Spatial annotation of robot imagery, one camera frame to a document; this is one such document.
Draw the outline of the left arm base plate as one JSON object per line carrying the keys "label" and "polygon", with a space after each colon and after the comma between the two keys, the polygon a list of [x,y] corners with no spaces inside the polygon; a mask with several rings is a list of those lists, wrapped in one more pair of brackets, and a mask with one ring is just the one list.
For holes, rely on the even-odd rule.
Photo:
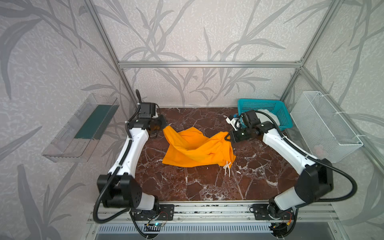
{"label": "left arm base plate", "polygon": [[174,218],[174,213],[175,213],[175,205],[160,204],[159,206],[155,206],[155,209],[151,211],[134,212],[133,216],[136,221],[149,221],[149,220],[172,221]]}

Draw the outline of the white crumpled garment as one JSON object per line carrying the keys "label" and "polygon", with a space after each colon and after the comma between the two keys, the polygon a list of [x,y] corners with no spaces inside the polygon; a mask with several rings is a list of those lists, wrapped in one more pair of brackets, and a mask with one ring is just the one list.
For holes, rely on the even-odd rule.
{"label": "white crumpled garment", "polygon": [[[274,115],[273,113],[271,113],[269,110],[259,110],[260,112],[263,112],[265,114],[267,114],[268,116],[270,116],[278,126],[280,126],[280,121],[278,119],[278,117],[276,115]],[[260,119],[260,122],[263,123],[263,122],[271,122],[272,121],[264,114],[260,114],[260,113],[256,113],[258,118]]]}

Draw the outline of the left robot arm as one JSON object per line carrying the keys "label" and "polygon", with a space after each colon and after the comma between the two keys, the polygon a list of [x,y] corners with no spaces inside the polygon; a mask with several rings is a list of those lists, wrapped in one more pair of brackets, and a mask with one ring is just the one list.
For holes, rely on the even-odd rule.
{"label": "left robot arm", "polygon": [[97,180],[100,195],[96,206],[139,211],[155,208],[156,197],[143,192],[135,175],[140,155],[150,135],[158,134],[167,126],[164,115],[159,115],[157,108],[155,103],[141,103],[134,116],[126,122],[127,138],[123,148],[108,174],[100,175]]}

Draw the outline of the small circuit board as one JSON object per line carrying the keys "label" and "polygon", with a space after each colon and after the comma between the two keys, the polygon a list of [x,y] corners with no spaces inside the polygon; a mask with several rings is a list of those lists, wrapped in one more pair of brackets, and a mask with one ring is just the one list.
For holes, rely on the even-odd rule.
{"label": "small circuit board", "polygon": [[147,223],[147,224],[146,224],[146,228],[148,228],[148,229],[153,229],[153,231],[155,231],[155,229],[164,227],[164,226],[166,225],[166,223],[167,223],[167,222]]}

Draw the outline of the orange drawstring shorts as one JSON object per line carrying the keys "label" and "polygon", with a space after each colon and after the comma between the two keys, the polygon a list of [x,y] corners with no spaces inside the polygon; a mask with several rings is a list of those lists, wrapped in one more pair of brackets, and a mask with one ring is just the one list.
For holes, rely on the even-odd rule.
{"label": "orange drawstring shorts", "polygon": [[227,132],[219,132],[208,138],[191,127],[176,132],[171,126],[163,130],[169,148],[162,163],[182,168],[218,165],[230,171],[236,160],[231,142],[226,141]]}

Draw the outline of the clear acrylic wall shelf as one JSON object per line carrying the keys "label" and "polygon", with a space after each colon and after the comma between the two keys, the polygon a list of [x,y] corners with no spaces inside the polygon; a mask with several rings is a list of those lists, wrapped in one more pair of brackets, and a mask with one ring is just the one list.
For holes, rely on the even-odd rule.
{"label": "clear acrylic wall shelf", "polygon": [[86,163],[119,106],[117,97],[90,94],[42,156],[54,163]]}

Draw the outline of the aluminium mounting rail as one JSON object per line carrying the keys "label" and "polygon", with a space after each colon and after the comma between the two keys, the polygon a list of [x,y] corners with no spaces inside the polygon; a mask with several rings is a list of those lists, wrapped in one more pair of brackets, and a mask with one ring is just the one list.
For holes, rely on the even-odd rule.
{"label": "aluminium mounting rail", "polygon": [[[253,204],[268,204],[267,201],[191,201],[161,202],[175,205],[172,221],[167,223],[269,223],[274,220],[256,220],[249,211]],[[314,203],[299,209],[298,222],[339,222],[330,203]]]}

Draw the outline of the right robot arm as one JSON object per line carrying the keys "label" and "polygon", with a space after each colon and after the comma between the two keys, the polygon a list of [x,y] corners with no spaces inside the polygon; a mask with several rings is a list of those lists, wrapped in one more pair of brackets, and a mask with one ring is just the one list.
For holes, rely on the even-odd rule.
{"label": "right robot arm", "polygon": [[262,141],[281,155],[299,175],[296,185],[269,200],[270,214],[279,214],[293,207],[317,202],[331,192],[333,171],[330,162],[305,152],[285,136],[274,118],[261,111],[250,110],[227,117],[233,127],[225,140],[239,143],[261,137]]}

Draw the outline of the teal plastic basket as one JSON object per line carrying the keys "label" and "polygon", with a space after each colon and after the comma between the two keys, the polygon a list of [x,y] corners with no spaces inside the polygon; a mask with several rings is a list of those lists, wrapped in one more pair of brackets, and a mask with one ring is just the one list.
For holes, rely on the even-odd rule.
{"label": "teal plastic basket", "polygon": [[238,114],[250,110],[268,110],[274,114],[280,122],[280,130],[284,131],[293,127],[293,121],[285,106],[281,101],[276,100],[259,100],[259,99],[239,99]]}

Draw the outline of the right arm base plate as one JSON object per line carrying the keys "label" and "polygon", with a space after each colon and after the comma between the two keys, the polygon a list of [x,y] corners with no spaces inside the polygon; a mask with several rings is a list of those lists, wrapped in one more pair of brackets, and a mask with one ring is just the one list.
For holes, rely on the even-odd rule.
{"label": "right arm base plate", "polygon": [[253,204],[249,211],[254,214],[256,220],[290,221],[295,216],[292,209],[283,211],[272,204]]}

